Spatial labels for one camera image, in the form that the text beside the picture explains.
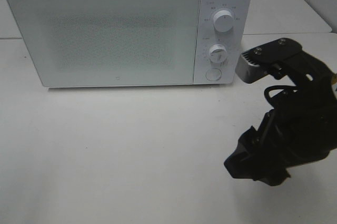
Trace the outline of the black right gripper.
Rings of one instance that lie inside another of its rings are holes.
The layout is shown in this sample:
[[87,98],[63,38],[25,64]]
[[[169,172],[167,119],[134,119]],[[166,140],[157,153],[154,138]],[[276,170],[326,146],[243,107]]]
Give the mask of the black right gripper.
[[322,160],[334,149],[333,72],[305,52],[282,65],[293,85],[265,89],[272,109],[224,161],[233,178],[278,186],[290,177],[288,168]]

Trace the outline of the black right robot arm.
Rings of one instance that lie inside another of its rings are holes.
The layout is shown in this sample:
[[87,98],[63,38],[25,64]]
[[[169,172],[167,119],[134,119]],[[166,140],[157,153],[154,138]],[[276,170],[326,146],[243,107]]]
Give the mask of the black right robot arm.
[[301,52],[280,62],[292,85],[264,90],[272,106],[258,128],[249,128],[224,161],[235,179],[278,186],[288,168],[325,159],[336,148],[334,73],[320,60]]

